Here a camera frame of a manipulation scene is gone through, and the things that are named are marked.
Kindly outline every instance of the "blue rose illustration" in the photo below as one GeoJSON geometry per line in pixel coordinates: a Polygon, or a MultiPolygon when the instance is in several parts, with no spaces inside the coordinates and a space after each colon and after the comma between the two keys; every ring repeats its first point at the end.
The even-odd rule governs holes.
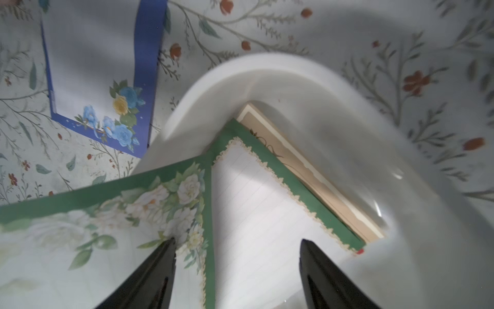
{"type": "Polygon", "coordinates": [[[98,118],[96,118],[96,112],[92,105],[88,105],[84,107],[84,113],[82,115],[82,121],[84,121],[88,126],[92,127],[94,130],[94,135],[97,138],[100,138],[96,133],[96,126],[98,123],[98,118]]]}
{"type": "Polygon", "coordinates": [[[119,94],[125,97],[129,108],[135,108],[136,106],[142,106],[146,103],[146,102],[144,102],[144,100],[137,98],[137,93],[135,92],[134,88],[132,88],[132,87],[122,88],[120,90],[119,94]]]}
{"type": "Polygon", "coordinates": [[[106,135],[113,137],[113,132],[115,131],[115,122],[108,116],[103,118],[103,129],[105,129],[106,135]]]}
{"type": "Polygon", "coordinates": [[[115,126],[112,138],[119,141],[122,146],[129,146],[132,143],[132,132],[126,125],[115,126]]]}

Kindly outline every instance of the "floral tablecloth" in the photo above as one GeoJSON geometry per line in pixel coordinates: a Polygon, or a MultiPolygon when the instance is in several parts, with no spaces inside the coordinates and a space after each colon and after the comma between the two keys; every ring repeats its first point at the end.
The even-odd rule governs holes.
{"type": "MultiPolygon", "coordinates": [[[[494,223],[493,2],[169,0],[151,140],[209,69],[298,54],[340,72],[494,223]]],[[[125,177],[139,161],[50,119],[47,6],[0,7],[1,204],[125,177]]]]}

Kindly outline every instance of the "beige notepad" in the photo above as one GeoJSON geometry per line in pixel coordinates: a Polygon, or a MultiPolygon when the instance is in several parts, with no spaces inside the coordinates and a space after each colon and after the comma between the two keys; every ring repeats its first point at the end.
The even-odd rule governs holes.
{"type": "Polygon", "coordinates": [[[302,153],[252,104],[237,121],[250,130],[301,182],[366,243],[384,237],[382,230],[307,161],[302,153]]]}

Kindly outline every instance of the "floral notepad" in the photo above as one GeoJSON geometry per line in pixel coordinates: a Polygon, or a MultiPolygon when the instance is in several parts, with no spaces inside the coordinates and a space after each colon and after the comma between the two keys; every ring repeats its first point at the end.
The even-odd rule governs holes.
{"type": "Polygon", "coordinates": [[[94,308],[171,237],[181,309],[274,308],[302,288],[303,238],[335,262],[364,245],[232,120],[202,156],[0,207],[0,304],[94,308]]]}
{"type": "Polygon", "coordinates": [[[0,207],[1,307],[94,308],[175,237],[170,308],[214,308],[210,162],[0,207]]]}
{"type": "Polygon", "coordinates": [[[142,157],[166,0],[50,0],[42,9],[52,119],[142,157]]]}

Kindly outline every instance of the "white rose illustration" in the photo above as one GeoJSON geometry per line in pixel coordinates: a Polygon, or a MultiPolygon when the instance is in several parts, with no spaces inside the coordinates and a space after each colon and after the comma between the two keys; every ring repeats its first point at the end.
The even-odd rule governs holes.
{"type": "Polygon", "coordinates": [[[182,181],[178,187],[178,200],[180,204],[185,205],[192,202],[199,195],[201,183],[196,174],[190,175],[182,181]]]}
{"type": "Polygon", "coordinates": [[[122,198],[117,196],[104,202],[94,214],[94,218],[90,218],[91,224],[98,228],[96,230],[98,233],[111,233],[113,229],[132,226],[132,222],[126,219],[128,215],[125,211],[119,209],[121,201],[122,198]]]}
{"type": "Polygon", "coordinates": [[[187,230],[192,225],[196,209],[189,208],[179,209],[173,215],[173,219],[162,225],[163,235],[167,238],[175,237],[177,248],[187,240],[187,230]]]}
{"type": "Polygon", "coordinates": [[[187,242],[187,247],[191,250],[202,246],[204,229],[196,224],[194,228],[189,231],[189,241],[187,242]]]}
{"type": "Polygon", "coordinates": [[[89,216],[82,210],[54,214],[34,219],[27,230],[28,240],[51,251],[68,247],[73,250],[87,236],[84,228],[89,224],[89,216]]]}
{"type": "Polygon", "coordinates": [[[155,214],[161,209],[160,202],[169,195],[168,190],[160,184],[153,191],[142,193],[135,202],[127,206],[125,211],[134,218],[150,220],[154,223],[161,222],[162,216],[155,214]]]}

